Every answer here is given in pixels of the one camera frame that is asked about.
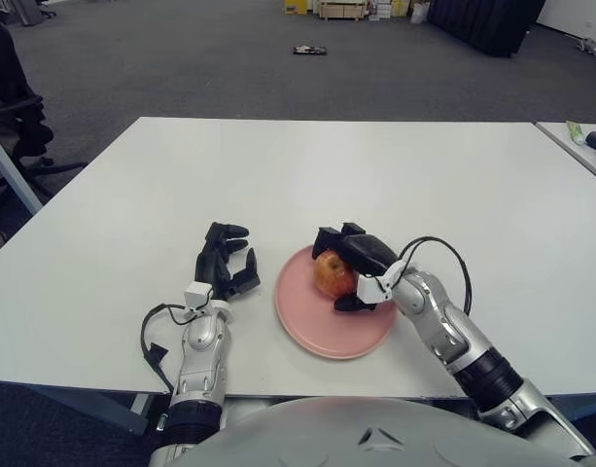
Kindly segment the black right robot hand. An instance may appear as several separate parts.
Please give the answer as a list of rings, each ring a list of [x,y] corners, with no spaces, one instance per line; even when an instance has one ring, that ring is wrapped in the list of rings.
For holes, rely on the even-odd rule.
[[[401,278],[398,255],[356,223],[321,227],[311,250],[317,288],[338,312],[374,310],[393,298]]]

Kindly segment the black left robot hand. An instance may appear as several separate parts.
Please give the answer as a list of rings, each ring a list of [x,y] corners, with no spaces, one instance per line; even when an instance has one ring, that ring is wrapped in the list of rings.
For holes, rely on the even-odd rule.
[[[197,255],[194,280],[212,286],[213,300],[228,302],[261,284],[253,248],[249,247],[249,230],[237,225],[213,222],[205,236],[205,243]],[[246,249],[245,267],[231,274],[229,257]]]

